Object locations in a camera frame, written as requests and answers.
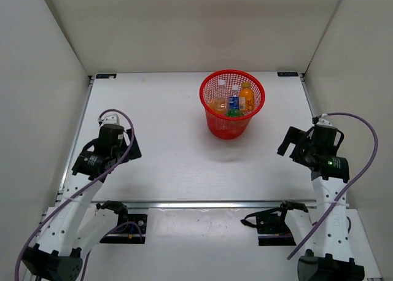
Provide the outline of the clear bottle blue label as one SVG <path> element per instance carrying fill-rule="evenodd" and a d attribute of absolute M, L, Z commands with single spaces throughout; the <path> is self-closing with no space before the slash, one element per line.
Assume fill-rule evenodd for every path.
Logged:
<path fill-rule="evenodd" d="M 232 85 L 228 97 L 228 109 L 239 110 L 239 86 Z"/>

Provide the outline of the orange juice bottle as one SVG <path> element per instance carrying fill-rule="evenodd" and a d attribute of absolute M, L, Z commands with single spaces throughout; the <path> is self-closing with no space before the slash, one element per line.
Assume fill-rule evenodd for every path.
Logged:
<path fill-rule="evenodd" d="M 226 115 L 227 113 L 227 100 L 225 98 L 214 98 L 210 104 L 209 108 L 219 114 L 219 115 Z"/>

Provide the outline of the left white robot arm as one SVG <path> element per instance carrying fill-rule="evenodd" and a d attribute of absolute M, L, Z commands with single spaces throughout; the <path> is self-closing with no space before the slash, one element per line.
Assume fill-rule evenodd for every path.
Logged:
<path fill-rule="evenodd" d="M 107 176 L 120 164 L 142 156 L 134 129 L 103 122 L 96 139 L 88 142 L 71 171 L 88 177 L 85 185 L 70 183 L 63 199 L 47 214 L 21 251 L 19 263 L 45 280 L 77 280 L 92 248 L 109 232 L 129 226 L 126 205 L 118 201 L 97 204 L 95 215 L 81 226 L 86 211 Z"/>

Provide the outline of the green plastic bottle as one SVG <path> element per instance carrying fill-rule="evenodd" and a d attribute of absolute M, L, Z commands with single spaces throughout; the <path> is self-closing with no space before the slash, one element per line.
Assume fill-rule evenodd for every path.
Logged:
<path fill-rule="evenodd" d="M 239 109 L 229 109 L 226 113 L 226 116 L 237 118 L 237 117 L 242 117 L 243 113 Z"/>

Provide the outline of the large clear plastic bottle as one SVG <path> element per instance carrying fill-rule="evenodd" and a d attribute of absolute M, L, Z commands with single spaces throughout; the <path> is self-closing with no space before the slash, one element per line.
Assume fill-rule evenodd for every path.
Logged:
<path fill-rule="evenodd" d="M 228 95 L 228 91 L 227 91 L 227 83 L 226 80 L 224 79 L 219 79 L 217 81 L 217 87 L 214 91 L 214 98 L 215 99 L 224 99 L 226 100 Z"/>

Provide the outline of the orange bottle patterned label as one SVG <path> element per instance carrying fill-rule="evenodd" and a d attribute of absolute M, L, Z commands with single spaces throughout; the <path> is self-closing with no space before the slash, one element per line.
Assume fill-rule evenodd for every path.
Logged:
<path fill-rule="evenodd" d="M 242 112 L 252 112 L 255 109 L 254 92 L 249 82 L 243 82 L 239 91 L 239 109 Z"/>

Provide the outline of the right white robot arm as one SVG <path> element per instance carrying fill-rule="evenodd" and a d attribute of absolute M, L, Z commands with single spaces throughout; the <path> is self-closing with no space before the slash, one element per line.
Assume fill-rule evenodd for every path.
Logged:
<path fill-rule="evenodd" d="M 290 144 L 293 162 L 311 171 L 316 196 L 316 221 L 299 202 L 283 201 L 279 207 L 246 215 L 241 223 L 273 238 L 292 237 L 300 257 L 298 280 L 364 280 L 365 269 L 356 263 L 349 242 L 351 222 L 346 215 L 349 166 L 337 151 L 344 134 L 330 125 L 316 124 L 303 131 L 290 127 L 278 155 Z"/>

